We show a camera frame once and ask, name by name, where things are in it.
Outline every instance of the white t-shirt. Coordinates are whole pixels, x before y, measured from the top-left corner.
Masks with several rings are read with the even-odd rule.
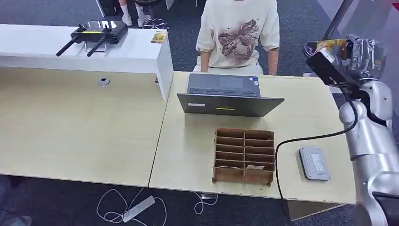
[[[266,51],[279,47],[276,0],[207,0],[201,20],[196,49],[211,52],[209,67],[256,63],[258,40]]]

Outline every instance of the white cable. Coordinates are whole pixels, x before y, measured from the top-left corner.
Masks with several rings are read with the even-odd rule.
[[[114,224],[119,224],[119,223],[121,223],[121,222],[123,221],[123,214],[126,213],[126,211],[128,211],[128,210],[130,209],[130,207],[132,206],[133,202],[135,201],[135,199],[138,197],[138,195],[141,193],[141,191],[142,191],[143,189],[144,189],[144,188],[142,188],[142,189],[136,194],[136,196],[133,198],[133,200],[132,200],[132,202],[130,203],[130,205],[128,205],[128,203],[126,202],[126,199],[123,198],[123,196],[122,196],[116,189],[110,189],[110,190],[108,190],[106,193],[103,194],[103,196],[101,197],[100,201],[99,201],[98,204],[97,204],[97,215],[98,215],[101,219],[105,220],[106,222],[110,222],[110,223],[114,223]],[[119,195],[119,196],[122,198],[122,200],[124,201],[124,203],[125,203],[125,205],[126,205],[125,211],[123,211],[123,213],[118,213],[118,212],[114,212],[114,211],[109,211],[109,212],[106,212],[106,213],[104,214],[104,216],[101,216],[100,212],[98,211],[98,208],[100,207],[100,203],[101,203],[101,201],[103,200],[103,198],[104,198],[109,192],[112,192],[112,191],[115,191],[116,193],[118,193],[118,195]],[[159,197],[154,197],[154,199],[159,199],[159,200],[161,200],[161,202],[162,202],[162,204],[163,204],[163,207],[165,208],[165,220],[163,221],[163,224],[162,224],[162,226],[164,226],[165,223],[166,223],[166,219],[167,219],[167,211],[166,211],[165,202],[164,202],[161,198],[159,198]],[[116,215],[116,217],[114,217],[113,219],[107,219],[107,215],[108,215],[108,214]],[[147,226],[144,222],[142,222],[142,221],[140,221],[140,220],[138,220],[138,219],[132,218],[131,220],[137,221],[138,223],[140,223],[140,224],[142,224],[142,225],[144,225],[144,226]]]
[[[194,212],[195,212],[197,215],[201,214],[201,213],[204,211],[204,205],[213,206],[213,205],[215,205],[215,204],[217,203],[218,194],[216,194],[216,200],[215,200],[214,203],[207,203],[207,202],[204,202],[204,201],[201,199],[201,196],[200,196],[198,193],[196,193],[196,192],[194,192],[194,193],[195,193],[195,194],[198,196],[198,198],[199,198],[199,202],[197,202],[197,203],[195,204],[195,206],[194,206]],[[197,205],[199,205],[199,204],[202,204],[202,208],[201,208],[201,211],[200,211],[200,212],[197,212]]]

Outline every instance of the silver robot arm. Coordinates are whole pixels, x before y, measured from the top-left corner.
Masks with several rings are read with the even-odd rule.
[[[346,133],[356,185],[355,225],[399,225],[399,152],[391,131],[391,90],[368,81],[360,90],[368,97],[354,100],[358,123]],[[349,103],[339,110],[344,127],[353,124]]]
[[[349,96],[339,110],[356,185],[356,226],[399,226],[399,151],[392,134],[392,94],[378,81],[385,56],[375,40],[349,36],[347,57],[322,49],[306,63],[326,85]]]

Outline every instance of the chair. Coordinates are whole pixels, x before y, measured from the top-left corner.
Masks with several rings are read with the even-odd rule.
[[[157,19],[154,16],[154,9],[152,6],[162,2],[162,0],[135,0],[139,6],[148,7],[151,19],[144,22],[143,28],[149,29],[167,29],[168,25],[164,20]]]

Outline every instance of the white sneaker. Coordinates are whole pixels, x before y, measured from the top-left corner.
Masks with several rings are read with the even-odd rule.
[[[146,22],[149,19],[151,19],[151,16],[147,15],[147,14],[144,14],[144,20],[140,20],[140,19],[137,20],[138,27],[143,27],[144,22]]]
[[[132,26],[132,18],[130,17],[130,15],[128,14],[127,16],[125,14],[123,14],[122,16],[122,21],[127,25],[127,26]]]

